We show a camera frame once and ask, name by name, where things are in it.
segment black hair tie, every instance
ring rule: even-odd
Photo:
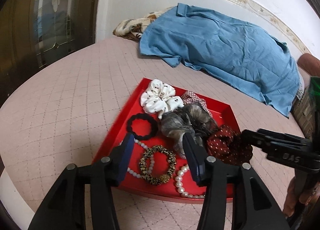
[[[148,135],[145,135],[145,136],[137,135],[137,133],[135,133],[132,130],[132,122],[134,120],[136,120],[136,119],[145,120],[145,121],[148,121],[150,123],[151,132]],[[136,140],[149,140],[149,139],[151,139],[152,137],[154,137],[157,134],[157,132],[158,132],[158,123],[150,115],[145,114],[145,113],[138,113],[136,115],[131,116],[130,119],[128,120],[128,122],[127,122],[127,132],[132,133]]]

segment polka dot scrunchie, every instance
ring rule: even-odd
[[[222,125],[207,140],[208,154],[226,164],[241,165],[252,158],[252,146],[243,143],[237,133],[229,126]]]

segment white scrunchie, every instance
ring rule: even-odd
[[[176,108],[184,106],[180,96],[175,96],[175,94],[176,90],[171,85],[154,79],[141,94],[140,105],[145,113],[158,112],[158,118],[162,119],[165,112],[173,112]]]

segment red tray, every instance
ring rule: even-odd
[[[109,130],[108,135],[104,139],[102,145],[100,146],[95,158],[93,159],[93,163],[97,160],[101,159],[103,156],[109,155],[112,148],[118,146],[119,143],[123,140],[126,131],[127,120],[137,113],[144,113],[142,107],[140,106],[140,95],[144,92],[144,90],[148,87],[150,83],[150,79],[143,78],[136,89],[133,91],[128,101],[124,105],[120,114],[116,118],[116,121],[113,123],[112,127]],[[175,87],[176,95],[181,96],[186,90]],[[236,118],[232,112],[230,105],[225,104],[223,102],[219,102],[217,100],[208,98],[206,96],[202,96],[197,94],[200,98],[205,99],[207,102],[207,107],[213,114],[213,118],[217,121],[218,125],[226,124],[230,126],[235,132],[240,132],[238,123]],[[149,123],[143,120],[136,120],[132,124],[133,130],[139,135],[146,135],[150,132]],[[151,138],[150,140],[143,141],[148,147],[152,147],[154,145],[163,145],[168,149],[172,149],[173,140],[163,136],[160,131],[156,137]],[[142,157],[144,149],[135,143],[134,149],[132,152],[131,160],[129,167],[135,172],[140,172],[138,162]],[[166,156],[160,153],[155,153],[155,166],[152,171],[154,175],[161,175],[167,170],[167,161]],[[177,155],[177,171],[187,163],[185,159],[180,158]],[[179,203],[192,203],[192,204],[202,204],[203,200],[199,199],[189,199],[182,198],[180,194],[177,192],[177,188],[175,187],[174,179],[171,179],[169,183],[152,186],[141,178],[133,177],[131,174],[127,173],[124,181],[119,186],[120,189],[123,189],[127,192],[138,194],[145,197],[150,197],[158,200],[179,202]],[[196,183],[191,178],[191,173],[188,171],[183,176],[183,187],[189,194],[192,195],[203,195],[205,193],[205,187],[198,187]],[[227,186],[227,201],[231,202],[233,197],[233,185],[228,184]]]

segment green object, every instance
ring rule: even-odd
[[[313,106],[317,111],[320,111],[320,77],[312,76],[310,79],[310,98],[313,101]]]

